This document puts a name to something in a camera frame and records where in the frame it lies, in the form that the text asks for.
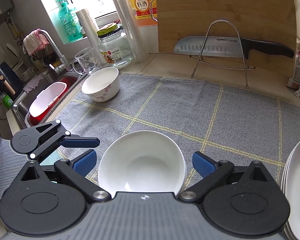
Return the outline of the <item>short stack plastic cups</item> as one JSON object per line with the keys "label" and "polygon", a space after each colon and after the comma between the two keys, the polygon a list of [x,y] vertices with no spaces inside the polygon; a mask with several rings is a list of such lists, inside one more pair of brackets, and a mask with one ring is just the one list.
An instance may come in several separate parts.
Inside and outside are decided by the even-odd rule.
{"label": "short stack plastic cups", "polygon": [[83,27],[86,36],[90,44],[93,46],[96,56],[102,66],[107,64],[104,56],[101,54],[100,49],[98,47],[100,39],[98,38],[97,31],[99,30],[96,25],[95,20],[90,16],[87,9],[81,9],[76,12],[76,15],[79,19],[80,25]]}

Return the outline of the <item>white red sink basket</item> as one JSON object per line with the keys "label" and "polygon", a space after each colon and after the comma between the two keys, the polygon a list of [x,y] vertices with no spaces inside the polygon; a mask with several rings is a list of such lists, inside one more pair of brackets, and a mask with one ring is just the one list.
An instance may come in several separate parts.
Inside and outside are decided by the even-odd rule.
{"label": "white red sink basket", "polygon": [[29,108],[30,124],[39,124],[66,90],[67,84],[58,81],[41,91]]}

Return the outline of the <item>clear glass mug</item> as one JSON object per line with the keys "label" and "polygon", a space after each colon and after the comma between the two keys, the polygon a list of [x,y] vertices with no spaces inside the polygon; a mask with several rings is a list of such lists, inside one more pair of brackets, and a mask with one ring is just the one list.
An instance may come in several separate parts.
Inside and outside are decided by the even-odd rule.
{"label": "clear glass mug", "polygon": [[94,47],[90,46],[79,51],[72,61],[72,67],[80,75],[91,75],[98,71],[100,69],[100,62]]}

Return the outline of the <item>grey teal checked towel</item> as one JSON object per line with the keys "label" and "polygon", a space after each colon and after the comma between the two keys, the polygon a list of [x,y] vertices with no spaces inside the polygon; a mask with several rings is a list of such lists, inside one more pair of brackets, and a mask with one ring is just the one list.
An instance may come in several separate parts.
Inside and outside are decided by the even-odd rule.
{"label": "grey teal checked towel", "polygon": [[173,139],[187,165],[186,186],[200,177],[192,155],[200,151],[238,166],[261,161],[276,181],[300,141],[300,106],[275,97],[204,80],[121,73],[120,90],[106,102],[82,92],[53,117],[71,133],[98,137],[102,157],[119,137],[151,130]]}

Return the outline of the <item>green dish soap bottle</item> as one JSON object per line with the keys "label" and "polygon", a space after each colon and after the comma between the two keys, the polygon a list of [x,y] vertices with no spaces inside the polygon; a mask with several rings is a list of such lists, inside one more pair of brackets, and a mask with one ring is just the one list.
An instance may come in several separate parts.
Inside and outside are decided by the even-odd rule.
{"label": "green dish soap bottle", "polygon": [[61,5],[58,17],[66,30],[66,34],[70,42],[80,40],[82,35],[82,27],[80,25],[77,9],[74,5],[69,5],[66,0],[57,0]]}

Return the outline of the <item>bamboo cutting board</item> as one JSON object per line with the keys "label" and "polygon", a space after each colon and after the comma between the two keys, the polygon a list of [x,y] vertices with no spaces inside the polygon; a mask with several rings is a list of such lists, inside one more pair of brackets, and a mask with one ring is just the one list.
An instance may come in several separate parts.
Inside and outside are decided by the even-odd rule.
{"label": "bamboo cutting board", "polygon": [[294,0],[157,0],[158,46],[172,53],[187,36],[277,42],[296,49]]}

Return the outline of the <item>plain white bowl front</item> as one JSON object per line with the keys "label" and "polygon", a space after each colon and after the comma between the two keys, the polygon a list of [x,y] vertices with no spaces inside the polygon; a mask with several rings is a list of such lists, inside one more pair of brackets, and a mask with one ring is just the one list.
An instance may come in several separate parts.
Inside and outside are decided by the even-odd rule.
{"label": "plain white bowl front", "polygon": [[98,184],[114,196],[117,192],[173,192],[186,179],[186,163],[179,146],[168,136],[149,130],[128,133],[105,151]]}

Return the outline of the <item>steel sink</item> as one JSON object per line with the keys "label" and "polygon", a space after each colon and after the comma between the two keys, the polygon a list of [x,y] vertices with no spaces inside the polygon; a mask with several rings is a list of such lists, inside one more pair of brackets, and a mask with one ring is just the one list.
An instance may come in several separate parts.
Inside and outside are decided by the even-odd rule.
{"label": "steel sink", "polygon": [[19,94],[18,98],[14,101],[12,105],[12,114],[16,123],[18,124],[17,130],[25,129],[31,127],[32,124],[29,121],[29,108],[30,105],[34,102],[36,97],[49,85],[57,82],[62,81],[66,82],[69,88],[66,92],[62,95],[62,97],[57,100],[55,105],[48,111],[47,115],[44,116],[42,121],[39,123],[41,124],[44,121],[47,121],[49,116],[52,114],[54,110],[61,104],[61,102],[77,87],[79,86],[82,81],[87,77],[87,75],[79,75],[74,71],[67,72],[61,76],[58,76],[53,70],[46,70],[44,72],[44,77],[39,81],[37,87],[32,89],[30,92],[26,92],[22,90]]}

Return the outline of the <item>tall stack plastic cups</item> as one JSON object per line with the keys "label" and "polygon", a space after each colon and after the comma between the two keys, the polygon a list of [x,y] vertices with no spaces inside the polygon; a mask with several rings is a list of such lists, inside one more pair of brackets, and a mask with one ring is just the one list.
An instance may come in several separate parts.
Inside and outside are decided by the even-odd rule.
{"label": "tall stack plastic cups", "polygon": [[113,0],[117,14],[127,35],[134,59],[137,63],[147,60],[148,53],[129,0]]}

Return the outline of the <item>pink cloth on faucet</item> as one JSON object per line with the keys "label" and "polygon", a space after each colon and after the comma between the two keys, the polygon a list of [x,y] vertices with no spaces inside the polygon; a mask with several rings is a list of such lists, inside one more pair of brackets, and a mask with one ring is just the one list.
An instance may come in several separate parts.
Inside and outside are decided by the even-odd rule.
{"label": "pink cloth on faucet", "polygon": [[36,29],[23,39],[23,44],[28,55],[31,56],[38,50],[45,49],[49,42],[46,37],[40,33],[40,29]]}

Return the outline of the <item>glass jar green lid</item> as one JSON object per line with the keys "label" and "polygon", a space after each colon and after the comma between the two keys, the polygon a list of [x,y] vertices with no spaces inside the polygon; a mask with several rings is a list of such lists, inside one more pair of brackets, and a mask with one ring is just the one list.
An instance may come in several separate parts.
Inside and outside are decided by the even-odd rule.
{"label": "glass jar green lid", "polygon": [[104,25],[97,31],[97,35],[100,40],[98,49],[111,67],[120,69],[133,61],[134,56],[126,33],[117,23]]}

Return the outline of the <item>steel sink faucet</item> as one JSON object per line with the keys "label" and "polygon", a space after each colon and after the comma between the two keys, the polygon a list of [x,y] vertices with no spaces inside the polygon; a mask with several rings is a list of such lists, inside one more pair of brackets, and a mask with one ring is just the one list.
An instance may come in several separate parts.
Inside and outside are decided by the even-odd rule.
{"label": "steel sink faucet", "polygon": [[38,33],[42,34],[47,39],[49,45],[53,48],[53,51],[58,56],[61,64],[57,67],[57,69],[60,72],[64,72],[64,71],[71,72],[72,71],[72,67],[70,66],[70,63],[69,63],[68,59],[60,51],[60,49],[57,47],[57,45],[55,44],[55,42],[53,41],[53,39],[51,38],[51,36],[49,35],[49,33],[47,31],[45,31],[45,30],[42,30],[42,29],[39,29]]}

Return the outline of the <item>white plate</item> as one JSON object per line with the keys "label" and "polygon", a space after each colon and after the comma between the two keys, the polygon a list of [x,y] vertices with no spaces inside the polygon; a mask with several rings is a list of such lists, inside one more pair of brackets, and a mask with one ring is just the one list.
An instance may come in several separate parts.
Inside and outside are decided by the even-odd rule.
{"label": "white plate", "polygon": [[[285,180],[286,180],[286,169],[284,169],[283,174],[282,174],[282,179],[281,179],[281,191],[284,193],[285,192]],[[287,229],[287,224],[285,224],[285,227],[283,229],[283,233],[285,234],[287,239],[290,239],[290,234]]]}
{"label": "white plate", "polygon": [[[287,169],[288,169],[288,165],[289,165],[292,154],[293,154],[293,151],[289,154],[288,159],[287,159],[286,164],[283,169],[283,175],[282,175],[282,179],[281,179],[281,191],[284,194],[285,194],[285,189],[286,189]],[[294,239],[294,236],[290,230],[288,222],[286,222],[286,224],[285,224],[284,232],[288,239],[291,239],[291,240]]]}
{"label": "white plate", "polygon": [[285,195],[290,204],[288,224],[296,239],[300,239],[300,141],[291,155],[286,175]]}

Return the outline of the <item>white bowl faint flowers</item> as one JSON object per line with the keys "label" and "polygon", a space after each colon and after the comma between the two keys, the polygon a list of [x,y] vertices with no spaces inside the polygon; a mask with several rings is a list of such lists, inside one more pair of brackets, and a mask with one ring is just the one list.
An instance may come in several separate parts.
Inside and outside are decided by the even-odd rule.
{"label": "white bowl faint flowers", "polygon": [[162,192],[168,166],[150,155],[134,159],[127,169],[125,190],[130,192]]}

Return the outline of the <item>white bowl pink flowers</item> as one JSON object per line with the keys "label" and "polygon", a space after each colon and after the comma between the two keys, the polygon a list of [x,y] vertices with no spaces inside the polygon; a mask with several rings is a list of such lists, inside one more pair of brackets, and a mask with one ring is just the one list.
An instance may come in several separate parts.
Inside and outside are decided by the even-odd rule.
{"label": "white bowl pink flowers", "polygon": [[81,90],[96,102],[112,99],[120,90],[119,70],[116,67],[98,70],[84,81]]}

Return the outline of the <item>orange cooking wine jug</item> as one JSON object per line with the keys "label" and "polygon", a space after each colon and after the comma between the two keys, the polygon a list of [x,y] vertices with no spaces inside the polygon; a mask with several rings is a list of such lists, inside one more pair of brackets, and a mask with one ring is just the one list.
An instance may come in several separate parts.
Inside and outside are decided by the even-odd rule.
{"label": "orange cooking wine jug", "polygon": [[154,19],[157,17],[156,0],[129,0],[133,14],[139,27],[157,25]]}

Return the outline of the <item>white plate back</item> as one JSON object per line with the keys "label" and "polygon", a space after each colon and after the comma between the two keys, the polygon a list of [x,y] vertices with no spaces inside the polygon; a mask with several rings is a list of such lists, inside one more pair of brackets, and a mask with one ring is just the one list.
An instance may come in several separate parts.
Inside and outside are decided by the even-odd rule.
{"label": "white plate back", "polygon": [[285,195],[290,204],[288,224],[296,239],[300,239],[300,141],[291,155],[286,175]]}

